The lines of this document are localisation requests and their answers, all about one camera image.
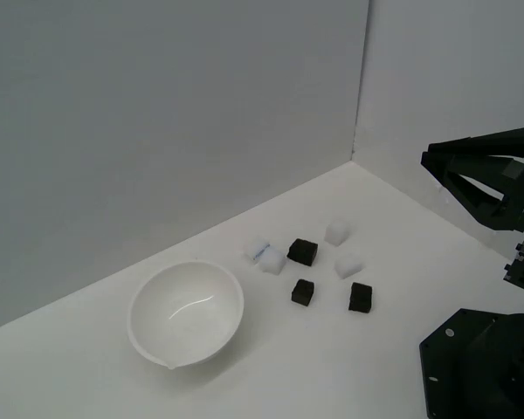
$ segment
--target white table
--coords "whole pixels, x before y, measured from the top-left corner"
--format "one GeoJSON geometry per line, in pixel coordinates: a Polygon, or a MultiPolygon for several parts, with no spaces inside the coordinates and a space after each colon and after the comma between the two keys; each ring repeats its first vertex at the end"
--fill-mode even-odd
{"type": "Polygon", "coordinates": [[[460,307],[524,312],[506,262],[348,163],[0,327],[0,419],[425,418],[419,342],[460,307]],[[339,248],[323,242],[334,216],[356,227],[339,248]],[[315,266],[261,273],[240,255],[256,234],[283,251],[318,242],[315,266]],[[333,263],[350,251],[367,267],[339,280],[333,263]],[[233,271],[245,316],[217,358],[170,372],[130,346],[126,310],[142,280],[183,258],[233,271]],[[290,301],[298,278],[315,282],[309,307],[290,301]],[[370,314],[348,311],[353,281],[374,287],[370,314]]]}

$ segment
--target white bowl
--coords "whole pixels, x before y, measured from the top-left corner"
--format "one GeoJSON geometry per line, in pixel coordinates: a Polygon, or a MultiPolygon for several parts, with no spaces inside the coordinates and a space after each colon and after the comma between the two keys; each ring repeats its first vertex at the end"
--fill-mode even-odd
{"type": "Polygon", "coordinates": [[[237,331],[243,290],[232,273],[205,261],[164,269],[135,294],[128,337],[148,360],[169,369],[206,361],[237,331]]]}

